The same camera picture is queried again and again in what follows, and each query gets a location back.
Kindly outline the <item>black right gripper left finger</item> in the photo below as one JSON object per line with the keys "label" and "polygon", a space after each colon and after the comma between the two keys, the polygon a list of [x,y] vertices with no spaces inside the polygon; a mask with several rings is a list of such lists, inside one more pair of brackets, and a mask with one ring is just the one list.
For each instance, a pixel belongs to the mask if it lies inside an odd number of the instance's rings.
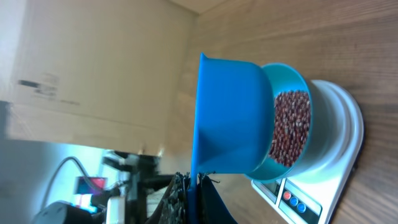
{"label": "black right gripper left finger", "polygon": [[152,223],[155,224],[186,224],[188,199],[187,191],[190,183],[190,174],[177,172],[171,179],[152,214]]}

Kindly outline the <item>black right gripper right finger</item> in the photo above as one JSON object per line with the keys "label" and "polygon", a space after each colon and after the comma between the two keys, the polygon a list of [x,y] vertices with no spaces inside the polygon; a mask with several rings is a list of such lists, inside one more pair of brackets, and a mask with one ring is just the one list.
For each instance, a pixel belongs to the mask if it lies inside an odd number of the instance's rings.
{"label": "black right gripper right finger", "polygon": [[237,224],[207,175],[199,175],[197,218],[200,224]]}

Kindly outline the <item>blue plastic measuring scoop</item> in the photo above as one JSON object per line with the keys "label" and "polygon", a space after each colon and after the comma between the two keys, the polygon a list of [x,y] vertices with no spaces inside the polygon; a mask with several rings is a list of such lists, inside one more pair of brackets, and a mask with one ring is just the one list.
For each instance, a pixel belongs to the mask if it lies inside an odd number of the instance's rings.
{"label": "blue plastic measuring scoop", "polygon": [[199,174],[248,174],[265,160],[274,131],[274,97],[262,68],[200,55],[188,218],[198,223]]}

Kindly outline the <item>red beans scooped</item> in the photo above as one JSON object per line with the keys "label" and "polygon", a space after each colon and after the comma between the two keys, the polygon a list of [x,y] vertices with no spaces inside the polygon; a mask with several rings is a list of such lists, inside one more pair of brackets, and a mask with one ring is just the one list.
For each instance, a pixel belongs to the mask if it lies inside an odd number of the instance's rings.
{"label": "red beans scooped", "polygon": [[274,133],[269,157],[291,167],[304,150],[309,137],[311,102],[306,91],[286,91],[274,99]]}

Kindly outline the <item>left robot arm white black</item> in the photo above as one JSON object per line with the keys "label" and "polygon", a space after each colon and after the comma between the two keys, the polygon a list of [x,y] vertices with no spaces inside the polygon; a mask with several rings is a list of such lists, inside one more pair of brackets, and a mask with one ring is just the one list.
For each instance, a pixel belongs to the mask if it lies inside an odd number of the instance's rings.
{"label": "left robot arm white black", "polygon": [[[158,219],[148,214],[148,196],[167,187],[174,175],[158,171],[160,156],[110,151],[101,163],[125,173],[127,177],[107,187],[99,183],[99,177],[90,177],[82,163],[74,156],[65,158],[57,167],[46,189],[42,207],[33,217],[32,223],[148,223]],[[62,166],[73,161],[81,172],[78,181],[88,186],[84,193],[91,196],[89,205],[94,212],[87,211],[70,202],[57,201],[47,205],[52,185]]]}

